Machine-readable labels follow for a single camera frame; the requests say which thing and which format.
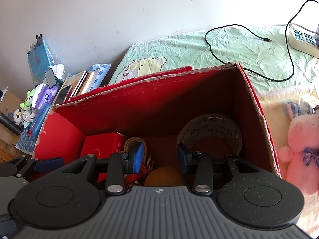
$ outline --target black cable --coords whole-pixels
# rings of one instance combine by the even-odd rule
[[[290,57],[290,60],[291,60],[291,64],[292,64],[292,74],[291,74],[291,76],[289,76],[288,78],[285,78],[285,79],[275,80],[275,79],[266,77],[266,76],[264,76],[264,75],[262,75],[262,74],[260,74],[260,73],[257,73],[257,72],[255,72],[254,70],[251,70],[251,69],[249,69],[249,68],[243,68],[243,69],[245,69],[245,70],[247,70],[247,71],[250,71],[250,72],[253,72],[253,73],[256,74],[256,75],[261,76],[261,77],[263,77],[264,79],[267,79],[267,80],[273,81],[273,82],[285,82],[285,81],[290,80],[290,79],[293,77],[293,75],[294,75],[294,73],[295,73],[295,66],[294,66],[294,64],[293,64],[293,61],[292,61],[292,58],[291,58],[291,55],[290,55],[290,51],[289,51],[289,47],[288,47],[288,42],[287,42],[287,29],[288,29],[288,26],[289,26],[290,22],[292,22],[292,20],[300,13],[300,11],[301,11],[302,8],[304,7],[304,5],[305,5],[307,2],[310,2],[310,1],[313,1],[313,2],[316,2],[316,3],[319,4],[319,2],[317,2],[316,0],[307,0],[307,1],[305,1],[305,2],[303,3],[303,5],[301,6],[301,8],[299,9],[299,11],[296,13],[296,15],[295,15],[294,17],[292,17],[292,19],[287,23],[286,28],[285,28],[286,46],[287,46],[288,54],[289,54],[289,57]],[[225,64],[226,62],[220,60],[218,57],[215,56],[215,54],[214,54],[213,51],[212,51],[212,46],[211,46],[211,44],[207,41],[206,37],[207,37],[207,34],[210,33],[210,32],[213,31],[213,30],[216,30],[216,29],[219,29],[219,28],[226,28],[226,27],[229,27],[229,26],[240,26],[240,27],[243,27],[243,28],[245,28],[246,30],[248,30],[250,33],[252,33],[254,36],[256,36],[256,37],[258,37],[258,38],[260,38],[260,39],[262,39],[262,40],[264,40],[264,41],[271,42],[271,40],[270,40],[269,38],[260,37],[260,36],[256,35],[255,33],[253,33],[251,30],[247,29],[245,26],[242,26],[242,25],[239,25],[239,24],[230,24],[230,25],[226,25],[226,26],[222,26],[222,27],[213,28],[213,29],[211,29],[211,30],[209,30],[209,31],[206,32],[206,34],[205,34],[205,41],[206,41],[206,43],[209,45],[209,49],[210,49],[211,54],[213,55],[213,57],[216,58],[219,62],[221,62],[221,63],[223,63],[223,64]]]

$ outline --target power strip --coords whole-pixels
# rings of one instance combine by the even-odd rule
[[[289,32],[289,43],[294,49],[319,58],[319,49],[316,45],[316,39],[312,34],[303,33],[300,30],[291,28]]]

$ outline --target black cylinder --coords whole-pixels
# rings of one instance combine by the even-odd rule
[[[0,113],[0,123],[4,125],[7,129],[15,133],[17,136],[21,132],[21,128],[15,124],[11,119],[9,119],[6,115],[2,112]]]

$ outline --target plush toy arm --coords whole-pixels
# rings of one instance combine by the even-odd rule
[[[293,150],[290,147],[281,147],[278,151],[278,157],[283,163],[290,162],[293,157]]]

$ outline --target plaid bow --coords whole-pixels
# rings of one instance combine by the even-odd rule
[[[302,152],[302,159],[306,166],[309,166],[313,159],[316,162],[316,165],[319,167],[319,150],[315,150],[313,152],[309,147],[306,147]]]

